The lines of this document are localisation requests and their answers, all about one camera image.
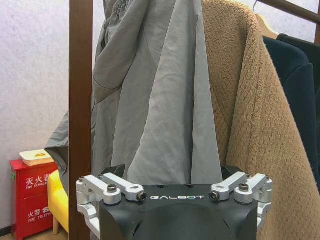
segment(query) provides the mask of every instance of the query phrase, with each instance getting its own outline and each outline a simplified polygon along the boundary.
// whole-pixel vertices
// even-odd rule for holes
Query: metal clamp
[[[121,193],[129,201],[142,202],[147,198],[143,186],[132,184],[112,173],[99,178],[93,175],[83,176],[76,181],[77,210],[84,215],[86,225],[99,239],[98,212],[91,203],[103,200],[107,205],[116,205],[121,201]]]
[[[258,173],[234,189],[234,199],[241,204],[250,204],[256,193],[266,184],[267,176]]]
[[[241,183],[247,181],[244,172],[236,172],[221,183],[211,185],[210,197],[214,201],[223,201],[229,199],[230,193]]]
[[[128,182],[112,173],[102,175],[101,180],[107,184],[116,185],[129,201],[143,202],[147,198],[147,194],[143,186]]]
[[[110,187],[93,175],[84,176],[76,181],[76,200],[84,205],[103,199],[107,205],[115,205],[121,201],[121,191],[110,191]]]
[[[258,202],[257,229],[265,223],[265,216],[272,205],[273,181],[263,174],[250,177],[244,172],[236,172],[221,183],[211,186],[210,197],[214,201],[227,200],[234,191],[234,200],[240,204],[250,204],[253,199]]]

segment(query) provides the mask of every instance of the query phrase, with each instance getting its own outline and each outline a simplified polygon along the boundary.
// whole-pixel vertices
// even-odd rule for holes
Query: fleece coat
[[[320,240],[315,178],[257,19],[240,3],[202,4],[220,161],[274,183],[258,239]]]

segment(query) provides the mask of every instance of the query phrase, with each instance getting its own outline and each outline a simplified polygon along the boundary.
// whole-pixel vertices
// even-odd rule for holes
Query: red fire cabinet
[[[48,208],[47,181],[58,169],[55,162],[28,166],[21,159],[10,161],[11,232],[17,240],[53,227],[53,216]]]

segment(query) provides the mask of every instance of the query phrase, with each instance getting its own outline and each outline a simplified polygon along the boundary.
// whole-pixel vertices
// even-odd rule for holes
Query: floor
[[[68,233],[60,228],[59,233],[57,235],[53,234],[52,229],[33,235],[31,237],[26,237],[24,240],[68,240]],[[15,240],[14,237],[11,236],[11,234],[0,237],[0,240]]]

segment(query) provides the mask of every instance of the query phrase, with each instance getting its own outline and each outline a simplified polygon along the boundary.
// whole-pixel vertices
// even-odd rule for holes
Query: yellow chair
[[[58,234],[59,224],[69,233],[69,197],[62,186],[58,170],[50,174],[48,186],[48,207],[53,215],[53,234]]]

